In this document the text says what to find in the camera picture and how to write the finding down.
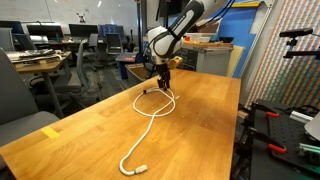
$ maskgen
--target cable connector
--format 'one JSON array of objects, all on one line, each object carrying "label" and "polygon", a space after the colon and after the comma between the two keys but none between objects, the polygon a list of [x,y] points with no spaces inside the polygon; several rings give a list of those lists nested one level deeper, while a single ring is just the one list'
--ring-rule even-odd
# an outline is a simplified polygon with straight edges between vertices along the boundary
[{"label": "cable connector", "polygon": [[147,165],[142,165],[140,167],[138,167],[136,170],[134,170],[134,174],[140,174],[143,173],[144,171],[146,171],[148,169]]}]

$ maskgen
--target yellow object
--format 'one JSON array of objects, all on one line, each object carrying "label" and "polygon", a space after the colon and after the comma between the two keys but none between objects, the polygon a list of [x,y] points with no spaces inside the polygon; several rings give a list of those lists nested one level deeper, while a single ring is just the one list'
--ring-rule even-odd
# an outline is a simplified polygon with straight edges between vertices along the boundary
[{"label": "yellow object", "polygon": [[177,66],[179,66],[179,64],[182,62],[182,58],[179,56],[175,56],[174,58],[172,58],[169,62],[167,62],[168,64],[168,68],[173,70],[175,69]]},{"label": "yellow object", "polygon": [[234,71],[236,70],[236,67],[239,63],[239,60],[242,56],[242,53],[244,51],[244,47],[241,46],[233,46],[233,51],[230,56],[230,62],[227,72],[227,77],[232,77]]},{"label": "yellow object", "polygon": [[52,129],[49,126],[46,126],[44,128],[41,129],[41,131],[47,135],[50,139],[54,139],[60,136],[59,133],[57,133],[57,131],[55,131],[54,129]]},{"label": "yellow object", "polygon": [[246,7],[259,7],[260,2],[251,2],[251,3],[234,3],[231,7],[233,8],[246,8]]}]

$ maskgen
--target white cable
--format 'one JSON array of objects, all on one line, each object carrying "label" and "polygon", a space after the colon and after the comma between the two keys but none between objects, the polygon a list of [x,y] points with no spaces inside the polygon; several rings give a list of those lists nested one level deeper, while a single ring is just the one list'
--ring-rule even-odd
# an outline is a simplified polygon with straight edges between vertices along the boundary
[{"label": "white cable", "polygon": [[[147,114],[147,113],[144,113],[142,111],[140,111],[137,107],[136,107],[136,103],[138,101],[138,99],[145,93],[149,93],[149,92],[155,92],[155,91],[159,91],[161,92],[162,94],[166,95],[169,99],[170,99],[170,102],[167,103],[165,106],[163,106],[162,108],[160,108],[159,110],[157,110],[156,112],[154,112],[153,114]],[[144,171],[146,171],[148,169],[148,167],[146,165],[142,165],[138,168],[136,168],[134,171],[126,171],[124,168],[123,168],[123,162],[130,156],[130,154],[132,153],[132,151],[138,146],[138,144],[143,140],[143,138],[148,134],[148,132],[150,131],[150,128],[152,126],[152,123],[153,123],[153,120],[155,117],[162,117],[162,116],[166,116],[168,114],[170,114],[174,108],[176,107],[176,102],[174,101],[174,95],[173,95],[173,92],[169,89],[167,89],[168,92],[171,93],[171,96],[169,96],[167,93],[165,93],[164,91],[162,91],[161,89],[159,88],[151,88],[151,89],[148,89],[146,90],[145,92],[142,92],[133,102],[133,109],[136,110],[138,113],[142,114],[142,115],[145,115],[145,116],[148,116],[148,117],[152,117],[151,120],[150,120],[150,123],[149,123],[149,126],[146,130],[146,132],[140,137],[140,139],[132,146],[132,148],[129,150],[129,152],[127,153],[127,155],[125,155],[121,161],[120,161],[120,164],[119,164],[119,168],[121,170],[121,172],[125,175],[128,175],[128,176],[131,176],[131,175],[134,175],[134,174],[139,174],[139,173],[142,173]],[[166,107],[168,107],[171,103],[173,103],[173,106],[171,108],[170,111],[166,112],[166,113],[163,113],[163,114],[159,114],[159,115],[156,115],[158,112],[162,111],[163,109],[165,109]]]}]

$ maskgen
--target office chair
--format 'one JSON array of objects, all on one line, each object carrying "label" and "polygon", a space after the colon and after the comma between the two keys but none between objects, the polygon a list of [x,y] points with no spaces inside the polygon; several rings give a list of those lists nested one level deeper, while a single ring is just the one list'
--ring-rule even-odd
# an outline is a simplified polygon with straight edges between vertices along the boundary
[{"label": "office chair", "polygon": [[116,56],[123,53],[122,41],[119,34],[106,34],[107,54],[112,55],[114,60]]},{"label": "office chair", "polygon": [[[0,48],[0,147],[58,121],[41,111],[8,56]],[[6,167],[0,159],[0,170]]]},{"label": "office chair", "polygon": [[29,35],[26,34],[15,34],[16,39],[19,41],[23,50],[38,50],[33,44]]},{"label": "office chair", "polygon": [[103,65],[92,64],[91,60],[97,62],[100,58],[98,50],[98,36],[99,34],[90,34],[88,51],[83,52],[83,57],[89,59],[91,69],[96,72],[96,67],[103,67]]},{"label": "office chair", "polygon": [[0,47],[4,51],[14,51],[11,28],[0,28]]},{"label": "office chair", "polygon": [[68,93],[70,97],[70,101],[63,103],[61,109],[66,108],[72,102],[78,104],[82,108],[86,108],[85,105],[78,101],[79,97],[86,93],[90,87],[90,80],[83,69],[84,44],[86,42],[87,40],[82,40],[79,45],[76,62],[77,71],[72,71],[71,75],[59,75],[53,82],[56,93]]}]

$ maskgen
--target white robotic arm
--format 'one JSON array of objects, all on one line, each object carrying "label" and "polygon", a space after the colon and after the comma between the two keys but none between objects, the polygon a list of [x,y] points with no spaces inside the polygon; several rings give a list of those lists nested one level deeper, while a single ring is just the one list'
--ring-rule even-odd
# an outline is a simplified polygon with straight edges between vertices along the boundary
[{"label": "white robotic arm", "polygon": [[179,17],[168,29],[157,27],[148,32],[148,41],[157,72],[160,75],[158,85],[166,90],[170,88],[170,72],[166,61],[182,47],[183,35],[199,20],[221,8],[227,0],[191,0]]}]

